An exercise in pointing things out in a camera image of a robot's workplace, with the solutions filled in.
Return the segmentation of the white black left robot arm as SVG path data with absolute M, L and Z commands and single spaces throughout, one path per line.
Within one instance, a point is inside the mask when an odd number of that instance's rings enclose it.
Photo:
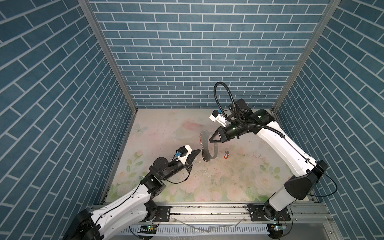
M 201 150 L 189 145 L 176 150 L 171 161 L 156 158 L 149 173 L 132 191 L 109 205 L 93 212 L 79 212 L 67 231 L 64 240 L 109 240 L 122 230 L 142 221 L 156 218 L 157 204 L 154 198 L 165 188 L 165 182 L 180 171 L 191 172 L 195 158 Z

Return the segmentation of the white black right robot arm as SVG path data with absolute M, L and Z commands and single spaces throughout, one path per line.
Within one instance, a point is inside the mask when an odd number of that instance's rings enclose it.
M 209 141 L 226 143 L 240 136 L 253 133 L 264 140 L 287 164 L 293 175 L 274 193 L 262 209 L 248 205 L 252 216 L 261 213 L 262 218 L 274 221 L 287 213 L 287 207 L 297 200 L 303 200 L 325 175 L 328 169 L 324 161 L 316 161 L 304 152 L 279 126 L 266 110 L 253 112 L 243 99 L 229 105 L 230 116 L 222 110 L 214 110 L 210 120 L 220 124 Z

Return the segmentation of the key with red tag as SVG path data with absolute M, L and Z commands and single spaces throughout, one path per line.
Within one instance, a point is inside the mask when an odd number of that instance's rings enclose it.
M 225 151 L 224 159 L 228 159 L 229 156 L 230 156 L 230 152 L 229 151 Z

